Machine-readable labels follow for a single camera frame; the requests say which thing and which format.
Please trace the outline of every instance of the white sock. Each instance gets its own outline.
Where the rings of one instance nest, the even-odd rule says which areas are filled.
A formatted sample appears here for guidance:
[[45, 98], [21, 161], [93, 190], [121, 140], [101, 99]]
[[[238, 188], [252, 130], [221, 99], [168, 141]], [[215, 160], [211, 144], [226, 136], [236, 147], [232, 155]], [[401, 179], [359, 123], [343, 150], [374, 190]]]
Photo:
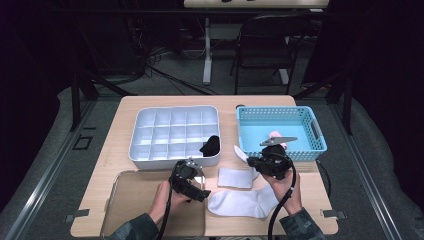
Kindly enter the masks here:
[[278, 200], [271, 186], [254, 191], [225, 190], [212, 195], [208, 209], [220, 216], [266, 218]]

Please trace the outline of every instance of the camouflage sleeve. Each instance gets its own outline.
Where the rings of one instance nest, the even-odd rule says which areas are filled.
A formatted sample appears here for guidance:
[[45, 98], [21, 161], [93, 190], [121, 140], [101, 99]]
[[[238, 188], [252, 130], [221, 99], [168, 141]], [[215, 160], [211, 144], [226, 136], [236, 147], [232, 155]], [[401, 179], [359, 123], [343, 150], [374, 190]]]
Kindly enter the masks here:
[[280, 219], [280, 223], [290, 240], [326, 239], [305, 208], [293, 216]]
[[149, 214], [144, 213], [122, 224], [107, 240], [152, 240], [156, 238], [159, 229]]

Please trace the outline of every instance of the chair leg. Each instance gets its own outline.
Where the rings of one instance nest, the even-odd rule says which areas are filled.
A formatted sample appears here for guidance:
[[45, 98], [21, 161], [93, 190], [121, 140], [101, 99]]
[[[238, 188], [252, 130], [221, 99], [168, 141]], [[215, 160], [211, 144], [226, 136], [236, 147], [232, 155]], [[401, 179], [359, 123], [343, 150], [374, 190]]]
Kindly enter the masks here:
[[235, 64], [236, 64], [236, 58], [234, 57], [233, 63], [231, 64], [230, 76], [233, 75], [233, 69]]
[[239, 66], [236, 66], [236, 79], [234, 83], [234, 95], [237, 95], [237, 89], [238, 89], [238, 78], [239, 78]]
[[289, 95], [291, 80], [293, 78], [294, 67], [290, 68], [289, 81], [287, 82], [286, 95]]

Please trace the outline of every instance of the black cable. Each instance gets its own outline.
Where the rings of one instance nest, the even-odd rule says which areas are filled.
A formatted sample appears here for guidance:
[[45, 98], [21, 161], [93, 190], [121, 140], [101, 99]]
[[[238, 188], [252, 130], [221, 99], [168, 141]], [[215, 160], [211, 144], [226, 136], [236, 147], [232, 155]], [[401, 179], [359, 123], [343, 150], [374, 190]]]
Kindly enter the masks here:
[[107, 79], [108, 82], [113, 83], [114, 85], [121, 85], [121, 84], [126, 84], [126, 83], [130, 83], [130, 82], [134, 82], [137, 79], [141, 78], [144, 75], [144, 73], [137, 73], [135, 75], [130, 76], [127, 79], [122, 79], [122, 80], [111, 80], [111, 79]]
[[154, 65], [162, 60], [162, 55], [166, 53], [172, 53], [171, 50], [166, 47], [155, 47], [150, 51], [148, 58], [146, 59], [147, 65]]
[[173, 179], [174, 179], [174, 173], [175, 173], [175, 169], [177, 168], [178, 164], [181, 161], [178, 161], [175, 165], [174, 168], [172, 169], [171, 172], [171, 177], [169, 178], [169, 193], [168, 193], [168, 201], [166, 202], [166, 208], [165, 208], [165, 214], [163, 216], [163, 220], [162, 220], [162, 225], [160, 227], [158, 236], [156, 237], [157, 240], [161, 240], [163, 237], [163, 233], [165, 232], [165, 228], [166, 228], [166, 223], [168, 222], [168, 217], [169, 217], [169, 211], [171, 210], [171, 198], [172, 198], [172, 184], [173, 184]]
[[315, 160], [318, 164], [318, 166], [322, 169], [322, 171], [325, 174], [325, 177], [327, 178], [327, 183], [328, 183], [328, 190], [327, 190], [327, 196], [330, 197], [331, 195], [331, 180], [330, 180], [330, 175], [327, 172], [327, 169], [325, 169], [324, 165], [321, 163], [320, 160]]
[[281, 208], [283, 207], [284, 203], [286, 203], [287, 200], [291, 197], [291, 194], [293, 193], [293, 190], [294, 190], [294, 186], [296, 185], [296, 168], [294, 167], [293, 160], [291, 160], [291, 158], [289, 158], [289, 156], [287, 156], [287, 155], [284, 156], [284, 155], [281, 155], [281, 154], [278, 154], [278, 153], [273, 153], [273, 152], [267, 152], [266, 154], [272, 154], [272, 155], [279, 156], [279, 157], [282, 157], [283, 159], [288, 160], [290, 162], [290, 165], [291, 165], [291, 168], [292, 168], [292, 171], [293, 171], [292, 184], [291, 184], [289, 190], [287, 190], [284, 197], [278, 203], [277, 207], [275, 207], [275, 210], [272, 213], [271, 219], [269, 220], [268, 240], [272, 240], [272, 230], [274, 228], [275, 219], [277, 218], [277, 215], [280, 212]]
[[203, 91], [203, 90], [201, 90], [201, 89], [199, 89], [199, 88], [205, 88], [205, 89], [207, 89], [207, 90], [209, 90], [209, 91], [211, 91], [213, 94], [215, 94], [215, 95], [218, 95], [215, 91], [213, 91], [213, 90], [211, 90], [211, 89], [209, 89], [209, 88], [206, 88], [206, 87], [203, 87], [203, 86], [199, 86], [199, 85], [196, 85], [196, 84], [192, 84], [192, 83], [189, 83], [189, 82], [186, 82], [186, 81], [183, 81], [183, 80], [180, 80], [180, 79], [178, 79], [178, 78], [175, 78], [175, 77], [173, 77], [173, 76], [171, 76], [171, 75], [169, 75], [169, 74], [167, 74], [167, 73], [164, 73], [164, 72], [162, 72], [162, 71], [160, 71], [159, 69], [157, 69], [157, 68], [154, 68], [153, 66], [148, 66], [153, 72], [156, 72], [156, 73], [158, 73], [158, 74], [160, 74], [160, 75], [162, 75], [162, 76], [164, 76], [165, 78], [168, 78], [169, 80], [172, 80], [172, 81], [175, 81], [175, 82], [177, 82], [177, 83], [179, 83], [179, 84], [181, 84], [181, 85], [183, 85], [183, 86], [186, 86], [186, 87], [188, 87], [188, 88], [191, 88], [191, 89], [193, 89], [193, 90], [195, 90], [195, 91], [197, 91], [197, 92], [199, 92], [199, 93], [202, 93], [202, 94], [204, 94], [204, 95], [212, 95], [211, 93], [209, 93], [209, 92], [206, 92], [206, 91]]
[[185, 94], [183, 93], [183, 91], [181, 91], [181, 89], [180, 89], [177, 85], [175, 85], [175, 83], [173, 82], [173, 80], [172, 80], [171, 78], [169, 78], [169, 77], [167, 77], [167, 76], [163, 76], [163, 75], [161, 75], [161, 74], [159, 74], [159, 73], [154, 72], [154, 71], [152, 70], [152, 68], [150, 68], [150, 71], [152, 72], [152, 76], [153, 76], [153, 74], [155, 74], [155, 75], [157, 75], [157, 76], [160, 76], [160, 77], [163, 77], [163, 78], [167, 79], [167, 80], [169, 81], [169, 83], [171, 83], [171, 84], [172, 84], [172, 86], [174, 86], [174, 87], [175, 87], [175, 89], [177, 89], [177, 90], [181, 93], [181, 95], [185, 95]]

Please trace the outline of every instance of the black curtain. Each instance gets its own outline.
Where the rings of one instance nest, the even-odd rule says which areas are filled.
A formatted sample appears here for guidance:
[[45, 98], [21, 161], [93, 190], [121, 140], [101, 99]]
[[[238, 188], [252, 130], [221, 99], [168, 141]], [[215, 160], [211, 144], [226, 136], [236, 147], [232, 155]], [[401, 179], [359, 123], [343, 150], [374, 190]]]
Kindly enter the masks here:
[[335, 73], [349, 73], [353, 97], [390, 146], [401, 188], [421, 209], [423, 7], [423, 1], [413, 0], [331, 0], [328, 12], [347, 17], [324, 20], [303, 81], [321, 82]]
[[69, 35], [61, 32], [64, 28], [60, 26], [38, 1], [2, 2], [1, 210], [49, 133], [60, 105], [57, 95], [70, 86], [76, 61], [87, 68], [93, 66], [89, 57], [76, 56], [78, 51], [70, 48]]
[[[120, 10], [131, 9], [136, 0], [50, 0], [55, 6], [67, 9]], [[63, 18], [68, 34], [76, 37], [74, 44], [84, 44], [84, 52], [90, 54], [99, 75], [126, 75], [138, 78], [144, 74], [149, 52], [141, 49], [145, 43], [144, 32], [138, 24], [141, 17], [113, 15], [74, 15]]]

